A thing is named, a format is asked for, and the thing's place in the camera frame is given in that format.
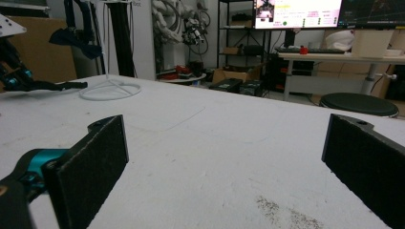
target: black cabinet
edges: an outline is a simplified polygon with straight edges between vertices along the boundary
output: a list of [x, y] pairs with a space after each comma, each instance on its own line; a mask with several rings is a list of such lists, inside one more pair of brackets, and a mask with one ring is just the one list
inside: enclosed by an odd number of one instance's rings
[[[313, 61], [294, 61], [292, 74], [311, 76]], [[280, 58], [277, 53], [271, 54], [266, 63], [266, 73], [262, 75], [263, 86], [266, 90], [282, 93], [286, 85], [288, 60]]]
[[385, 98], [405, 101], [405, 65], [396, 65], [394, 74], [396, 80], [390, 82]]

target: red object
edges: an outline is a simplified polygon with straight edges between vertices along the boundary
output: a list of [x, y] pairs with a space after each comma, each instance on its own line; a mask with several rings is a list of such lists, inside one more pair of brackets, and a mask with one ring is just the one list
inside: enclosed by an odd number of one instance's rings
[[179, 75], [177, 73], [170, 73], [170, 74], [165, 74], [160, 77], [160, 79], [165, 79], [165, 80], [172, 80], [172, 79], [178, 79]]
[[281, 68], [280, 69], [280, 73], [287, 73], [288, 72], [288, 68]]
[[304, 46], [301, 46], [300, 54], [308, 54], [308, 48], [304, 47]]
[[176, 72], [177, 73], [191, 73], [191, 70], [185, 66], [182, 65], [177, 65], [176, 66]]

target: desk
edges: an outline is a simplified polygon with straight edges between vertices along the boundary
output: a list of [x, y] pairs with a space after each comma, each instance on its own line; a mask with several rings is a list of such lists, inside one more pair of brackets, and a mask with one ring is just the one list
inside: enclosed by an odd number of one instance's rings
[[[288, 60], [288, 72], [284, 90], [284, 100], [288, 100], [290, 92], [306, 94], [330, 93], [362, 93], [370, 94], [378, 64], [405, 64], [405, 56], [384, 56], [380, 59], [355, 57], [346, 54], [298, 54], [279, 53], [279, 56]], [[339, 79], [334, 77], [300, 76], [292, 75], [292, 63], [300, 61], [366, 63], [371, 64], [368, 75], [364, 80]]]
[[[0, 94], [0, 177], [27, 151], [70, 148], [87, 125], [123, 115], [130, 161], [89, 228], [386, 228], [321, 156], [332, 112], [402, 145], [405, 121], [112, 78], [142, 91], [105, 102], [74, 90]], [[57, 228], [47, 195], [31, 210], [37, 228]]]

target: shelving unit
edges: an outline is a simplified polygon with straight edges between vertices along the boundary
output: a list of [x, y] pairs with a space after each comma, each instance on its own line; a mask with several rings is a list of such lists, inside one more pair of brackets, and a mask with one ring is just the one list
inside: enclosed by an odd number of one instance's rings
[[[265, 46], [266, 42], [270, 42], [270, 36], [271, 36], [271, 31], [266, 31], [266, 30], [254, 30], [252, 28], [226, 28], [222, 23], [221, 23], [221, 8], [222, 4], [226, 4], [226, 25], [230, 25], [230, 5], [232, 3], [236, 2], [251, 2], [253, 4], [252, 0], [219, 0], [218, 1], [218, 30], [217, 30], [217, 68], [220, 67], [220, 56], [224, 56], [225, 58], [225, 65], [228, 64], [229, 62], [229, 56], [241, 56], [245, 58], [245, 64], [247, 65], [247, 60], [248, 58], [260, 58], [260, 62], [264, 62], [266, 58], [266, 53], [269, 53], [269, 45], [267, 45], [267, 49], [265, 51]], [[259, 56], [252, 56], [252, 55], [245, 55], [245, 54], [225, 54], [221, 50], [221, 44], [223, 43], [222, 35], [225, 35], [225, 46], [226, 47], [237, 47], [238, 45], [242, 44], [242, 42], [245, 42], [244, 45], [260, 45], [263, 47], [264, 51], [262, 52], [261, 55]], [[262, 41], [258, 41], [254, 36], [253, 33], [260, 33], [262, 36]], [[240, 39], [231, 44], [230, 42], [230, 35], [238, 35], [240, 36]]]

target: cardboard box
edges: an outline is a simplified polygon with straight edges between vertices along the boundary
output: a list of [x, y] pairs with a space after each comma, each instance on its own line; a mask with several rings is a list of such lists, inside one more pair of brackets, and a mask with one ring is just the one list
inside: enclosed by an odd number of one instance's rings
[[394, 31], [356, 31], [352, 55], [367, 58], [382, 58], [388, 49]]
[[225, 47], [223, 50], [223, 54], [238, 54], [239, 48], [238, 47]]
[[252, 28], [252, 20], [231, 21], [229, 26], [245, 26], [246, 28]]
[[262, 63], [258, 66], [248, 67], [244, 73], [226, 71], [224, 69], [217, 69], [214, 71], [212, 83], [216, 84], [228, 78], [242, 79], [244, 82], [246, 82], [247, 80], [260, 79], [260, 73], [265, 64], [266, 63]]

